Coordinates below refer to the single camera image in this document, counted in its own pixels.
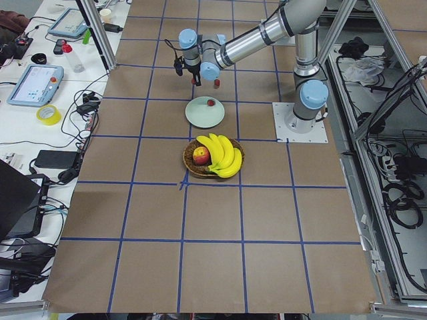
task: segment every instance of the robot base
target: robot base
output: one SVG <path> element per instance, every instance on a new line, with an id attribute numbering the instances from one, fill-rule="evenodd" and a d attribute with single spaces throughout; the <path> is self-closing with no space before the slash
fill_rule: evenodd
<path id="1" fill-rule="evenodd" d="M 326 130 L 321 122 L 315 122 L 314 128 L 308 133 L 297 133 L 288 128 L 285 118 L 292 112 L 293 103 L 273 103 L 274 123 L 276 125 L 276 137 L 278 142 L 299 142 L 299 143 L 328 143 Z"/>

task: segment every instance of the banana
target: banana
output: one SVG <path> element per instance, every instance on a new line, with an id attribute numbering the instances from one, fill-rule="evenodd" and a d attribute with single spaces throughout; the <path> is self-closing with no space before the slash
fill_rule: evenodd
<path id="1" fill-rule="evenodd" d="M 228 168 L 234 160 L 234 150 L 231 141 L 225 135 L 218 135 L 218 139 L 224 148 L 224 158 L 216 166 L 210 165 L 209 170 Z"/>
<path id="2" fill-rule="evenodd" d="M 221 143 L 216 143 L 204 135 L 199 135 L 196 137 L 196 140 L 207 147 L 207 150 L 209 150 L 209 153 L 211 154 L 212 165 L 217 165 L 224 158 L 224 149 L 222 148 Z"/>
<path id="3" fill-rule="evenodd" d="M 213 141 L 213 143 L 215 143 L 215 145 L 217 146 L 217 150 L 220 153 L 218 155 L 218 159 L 220 159 L 220 160 L 215 164 L 215 166 L 216 166 L 218 163 L 220 163 L 224 159 L 224 148 L 222 147 L 220 139 L 218 138 L 218 136 L 215 133 L 210 133 L 209 138 Z"/>
<path id="4" fill-rule="evenodd" d="M 234 148 L 233 163 L 225 169 L 213 168 L 212 172 L 216 173 L 221 178 L 230 178 L 230 177 L 233 177 L 237 172 L 239 172 L 241 167 L 242 167 L 242 152 L 240 152 L 239 149 Z"/>

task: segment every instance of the white table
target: white table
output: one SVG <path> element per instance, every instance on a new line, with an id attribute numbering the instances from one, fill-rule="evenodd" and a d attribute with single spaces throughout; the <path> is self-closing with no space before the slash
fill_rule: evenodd
<path id="1" fill-rule="evenodd" d="M 60 1 L 60 0 L 44 0 L 42 2 L 39 10 L 36 12 L 35 16 L 48 17 L 52 19 L 58 18 L 61 12 L 55 12 L 57 6 L 55 5 L 64 5 L 66 7 L 77 7 L 74 1 Z M 125 2 L 119 2 L 118 4 L 111 6 L 110 9 L 114 12 L 114 18 L 112 23 L 118 24 L 121 27 L 124 26 L 125 20 L 127 17 L 127 12 L 129 11 L 129 5 Z M 33 19 L 27 31 L 32 30 L 36 25 L 47 24 L 50 25 L 51 21 L 44 19 Z M 53 96 L 50 104 L 56 106 L 60 111 L 62 118 L 64 118 L 69 106 L 73 103 L 73 96 L 75 92 L 86 88 L 93 80 L 99 78 L 100 76 L 106 74 L 103 63 L 99 57 L 97 49 L 93 43 L 93 40 L 89 44 L 82 44 L 81 40 L 75 43 L 70 43 L 73 49 L 79 54 L 84 66 L 85 71 L 82 73 L 74 73 L 66 58 L 62 55 L 54 55 L 53 47 L 55 46 L 54 42 L 48 41 L 45 39 L 45 34 L 48 27 L 40 26 L 38 29 L 30 33 L 30 37 L 34 38 L 32 44 L 28 48 L 24 58 L 20 61 L 12 61 L 12 63 L 6 67 L 0 69 L 0 82 L 2 81 L 13 81 L 16 82 L 22 73 L 24 72 L 26 66 L 31 64 L 31 56 L 35 53 L 43 52 L 47 56 L 48 65 L 60 65 L 64 68 L 64 78 Z M 121 33 L 107 33 L 108 39 L 110 41 L 113 52 L 117 51 Z M 56 41 L 58 37 L 48 35 L 49 39 Z M 103 77 L 93 85 L 90 89 L 94 90 L 97 93 L 102 94 L 105 90 L 105 86 L 108 80 L 108 76 Z M 0 143 L 9 143 L 9 142 L 18 142 L 18 141 L 34 141 L 41 143 L 48 143 L 54 146 L 63 146 L 68 144 L 73 138 L 67 136 L 61 132 L 61 122 L 62 120 L 53 126 L 45 126 L 36 118 L 36 112 L 38 108 L 34 107 L 21 107 L 16 105 L 10 105 L 6 102 L 8 96 L 12 92 L 12 85 L 0 85 L 0 117 L 1 117 L 1 126 L 0 126 Z M 84 128 L 85 122 L 81 119 L 79 115 L 74 115 L 73 120 L 79 128 Z M 68 120 L 65 120 L 64 130 L 71 134 L 77 134 L 77 129 L 70 124 Z M 40 150 L 53 150 L 55 148 L 47 145 L 36 145 L 30 143 L 18 143 L 11 145 L 0 145 L 0 153 L 9 153 L 14 152 L 19 155 L 22 155 L 22 168 L 20 172 L 23 174 L 29 174 L 28 164 L 29 162 L 36 158 Z M 69 146 L 58 149 L 58 150 L 68 150 L 75 151 L 75 141 L 72 142 Z M 52 178 L 52 180 L 57 180 L 57 175 L 61 170 L 56 169 L 38 169 L 38 173 L 44 173 L 46 176 Z M 76 179 L 71 183 L 65 186 L 54 186 L 49 188 L 49 196 L 55 199 L 58 199 L 65 204 L 69 204 L 73 190 L 76 184 Z M 62 218 L 60 214 L 51 214 L 46 215 L 43 218 L 43 223 L 41 226 L 41 232 L 37 236 L 40 241 L 52 243 L 58 237 L 58 234 L 61 229 Z M 27 301 L 39 301 L 44 292 L 46 286 L 46 281 L 34 285 L 24 294 L 20 294 L 18 298 L 14 298 L 9 303 L 20 303 Z M 22 319 L 23 315 L 10 315 L 5 319 Z M 26 314 L 26 319 L 48 319 L 48 314 L 46 312 L 37 312 L 34 314 Z"/>

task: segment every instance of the tape roll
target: tape roll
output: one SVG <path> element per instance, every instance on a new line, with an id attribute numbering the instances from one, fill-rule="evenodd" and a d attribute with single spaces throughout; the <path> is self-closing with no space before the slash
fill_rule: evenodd
<path id="1" fill-rule="evenodd" d="M 37 110 L 37 118 L 44 125 L 54 125 L 61 120 L 61 114 L 54 105 L 44 105 Z"/>

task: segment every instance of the computer monitor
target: computer monitor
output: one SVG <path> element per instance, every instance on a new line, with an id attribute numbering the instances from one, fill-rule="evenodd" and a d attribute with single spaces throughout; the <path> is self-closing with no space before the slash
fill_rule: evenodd
<path id="1" fill-rule="evenodd" d="M 0 160 L 0 241 L 4 240 L 39 194 L 40 186 Z"/>

